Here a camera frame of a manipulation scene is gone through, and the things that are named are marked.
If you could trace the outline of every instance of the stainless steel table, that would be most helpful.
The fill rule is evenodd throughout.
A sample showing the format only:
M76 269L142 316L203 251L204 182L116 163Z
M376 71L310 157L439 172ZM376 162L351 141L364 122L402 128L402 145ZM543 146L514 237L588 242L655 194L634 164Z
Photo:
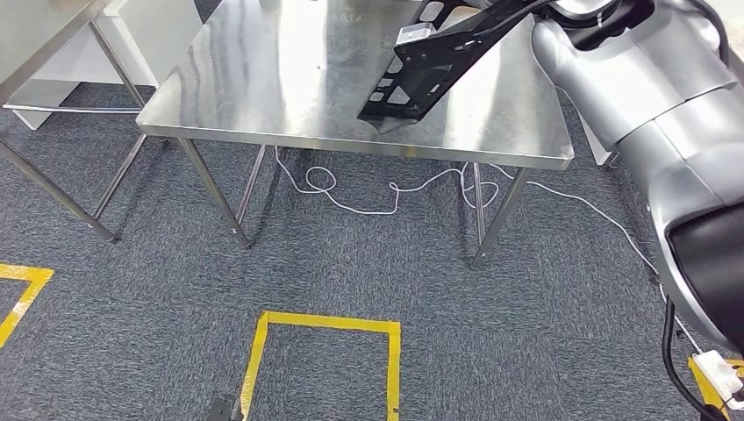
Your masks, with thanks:
M488 232L482 200L476 200L478 260L532 168L564 169L574 152L554 87L532 56L531 22L484 56L418 125L380 135L357 120L399 28L418 6L406 0L223 0L137 124L145 133L179 139L242 246L248 242L240 222L266 145L521 167ZM237 212L191 138L262 145ZM479 175L475 165L476 186Z
M0 0L0 105L7 109L30 111L61 111L86 113L135 113L145 105L132 80L122 68L116 54L100 32L95 17L103 10L108 0ZM8 103L33 74L59 51L78 31L89 26L98 44L116 69L124 85L134 97L137 109L34 107ZM0 154L18 166L35 182L68 207L77 217L88 224L107 241L114 234L98 222L109 201L116 192L126 171L140 151L146 135L139 136L124 163L105 191L96 210L90 215L67 193L58 187L29 160L0 139Z

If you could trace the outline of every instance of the gray carpet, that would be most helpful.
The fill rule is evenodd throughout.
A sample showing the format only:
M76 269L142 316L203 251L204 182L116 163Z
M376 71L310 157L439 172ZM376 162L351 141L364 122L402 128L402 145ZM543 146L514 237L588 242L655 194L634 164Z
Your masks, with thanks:
M68 101L128 103L105 85ZM653 256L628 173L597 168L566 117L576 160L534 179L591 200ZM58 114L31 132L0 113L0 136L89 209L137 134L128 117ZM237 203L257 148L197 145ZM282 153L296 175L331 168L335 196L363 209L392 204L390 181L461 165ZM485 172L503 197L508 181ZM0 160L0 261L56 271L0 348L1 419L203 420L212 396L240 387L262 310L399 321L403 420L697 419L664 374L648 269L614 226L535 187L477 271L474 212L454 177L403 196L393 217L360 217L297 194L268 160L243 251L177 144L150 139L104 222L118 244ZM11 284L0 280L0 310L18 296ZM384 419L386 349L380 334L272 325L250 419ZM692 385L689 351L677 343Z

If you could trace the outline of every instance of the white cabinet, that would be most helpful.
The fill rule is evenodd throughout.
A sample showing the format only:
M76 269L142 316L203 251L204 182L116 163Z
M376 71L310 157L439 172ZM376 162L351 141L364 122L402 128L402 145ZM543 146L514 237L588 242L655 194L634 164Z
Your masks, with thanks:
M155 87L202 27L194 0L112 0L96 22L134 82ZM10 103L56 106L79 82L121 83L87 27L19 89ZM50 115L13 112L34 130Z

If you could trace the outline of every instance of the black cable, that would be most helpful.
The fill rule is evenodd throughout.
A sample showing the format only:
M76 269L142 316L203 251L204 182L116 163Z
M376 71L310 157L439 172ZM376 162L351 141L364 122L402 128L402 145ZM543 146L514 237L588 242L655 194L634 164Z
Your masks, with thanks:
M700 13L706 19L710 20L713 26L715 26L720 38L719 55L721 61L723 61L724 64L726 64L726 67L728 67L728 65L731 63L731 47L728 44L728 34L726 33L726 28L723 26L723 21L721 20L719 14L705 0L688 1L690 2L690 4L695 6L695 8L700 11Z
M517 11L516 13L512 14L511 16L509 16L508 18L504 19L504 21L502 21L500 24L498 24L498 25L496 25L496 26L494 26L492 28L485 29L483 31L480 31L480 32L477 32L477 33L473 34L473 38L481 38L481 37L484 37L484 36L488 35L489 33L498 31L499 29L501 29L505 25L510 24L512 20L514 20L516 18L518 18L519 20L522 20L522 19L525 18L525 16L526 16L527 13L531 13L533 11L536 11L540 7L542 7L542 6L546 5L546 4L552 3L554 1L555 0L535 0L533 3L528 4L527 6L523 7L519 11Z
M705 405L700 403L700 401L698 401L698 399L694 397L690 393L690 391L687 390L686 387L684 387L682 380L680 380L674 369L674 364L672 363L672 332L674 331L674 311L674 303L672 303L671 298L667 296L667 311L666 317L664 318L664 334L662 337L662 357L664 359L664 368L667 369L669 379L671 379L672 383L674 383L676 389L679 390L679 393L682 394L682 396L687 400L687 402L690 403L690 405L692 405L697 410L697 412L700 412L700 415L703 416L703 419L706 419L708 421L719 421L719 418L711 414L711 411L708 410Z

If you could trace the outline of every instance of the black object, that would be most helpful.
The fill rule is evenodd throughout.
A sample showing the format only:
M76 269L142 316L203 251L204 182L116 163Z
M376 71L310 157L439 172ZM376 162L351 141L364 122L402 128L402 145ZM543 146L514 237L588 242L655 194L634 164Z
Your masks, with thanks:
M723 25L719 14L713 9L705 0L689 0L689 2L695 6L695 8L705 16L706 19L710 20L716 31L719 33L720 45L719 55L721 61L728 67L731 64L731 47L728 44L728 34L726 33L726 27Z
M417 123L514 26L552 1L501 0L425 39L410 43L399 40L396 57L369 93L358 118L380 132ZM443 7L435 18L421 20L426 6L432 2ZM438 31L459 6L469 5L462 0L425 0L410 25L431 26Z
M618 0L610 9L602 13L602 25L597 18L575 21L565 18L554 9L549 9L547 17L558 22L580 50L588 51L598 47L606 39L618 37L628 29L633 29L654 13L654 0Z
M674 312L675 307L672 303L671 298L667 296L667 310L666 317L664 319L664 334L662 336L662 358L664 359L664 368L667 369L669 379L674 383L679 393L692 405L697 412L700 413L701 421L720 421L720 418L716 416L716 413L720 413L720 410L713 407L715 411L708 409L707 406L700 403L696 397L694 397L690 391L684 387L684 383L680 380L677 375L674 364L672 363L672 331L674 331Z
M700 306L744 353L744 203L673 228L669 242Z
M236 395L219 394L211 401L207 421L242 421L240 399Z

